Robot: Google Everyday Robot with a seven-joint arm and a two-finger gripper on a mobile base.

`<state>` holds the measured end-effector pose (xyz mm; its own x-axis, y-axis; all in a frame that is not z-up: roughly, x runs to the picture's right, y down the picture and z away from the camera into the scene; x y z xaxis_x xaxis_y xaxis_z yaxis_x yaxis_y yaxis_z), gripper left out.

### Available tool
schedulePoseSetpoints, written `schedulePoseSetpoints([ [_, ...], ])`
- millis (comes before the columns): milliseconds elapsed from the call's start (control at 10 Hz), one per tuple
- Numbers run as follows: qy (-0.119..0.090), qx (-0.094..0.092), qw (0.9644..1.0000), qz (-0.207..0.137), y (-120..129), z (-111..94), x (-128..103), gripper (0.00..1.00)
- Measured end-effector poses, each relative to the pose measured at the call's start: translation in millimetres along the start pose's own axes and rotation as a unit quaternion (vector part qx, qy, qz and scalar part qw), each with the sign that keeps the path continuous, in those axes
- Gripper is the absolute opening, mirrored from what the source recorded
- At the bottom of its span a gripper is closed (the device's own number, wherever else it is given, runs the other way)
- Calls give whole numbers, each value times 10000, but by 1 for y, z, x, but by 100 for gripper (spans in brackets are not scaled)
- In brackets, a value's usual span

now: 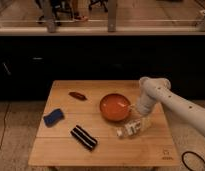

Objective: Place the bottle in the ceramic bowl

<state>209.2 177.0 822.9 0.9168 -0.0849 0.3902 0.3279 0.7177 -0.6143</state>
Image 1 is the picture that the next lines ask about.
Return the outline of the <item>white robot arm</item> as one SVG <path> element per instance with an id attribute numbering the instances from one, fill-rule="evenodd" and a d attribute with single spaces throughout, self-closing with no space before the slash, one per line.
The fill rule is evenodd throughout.
<path id="1" fill-rule="evenodd" d="M 171 92 L 171 83 L 168 79 L 141 77 L 139 86 L 141 93 L 136 109 L 141 115 L 149 115 L 155 104 L 160 102 L 205 137 L 205 108 Z"/>

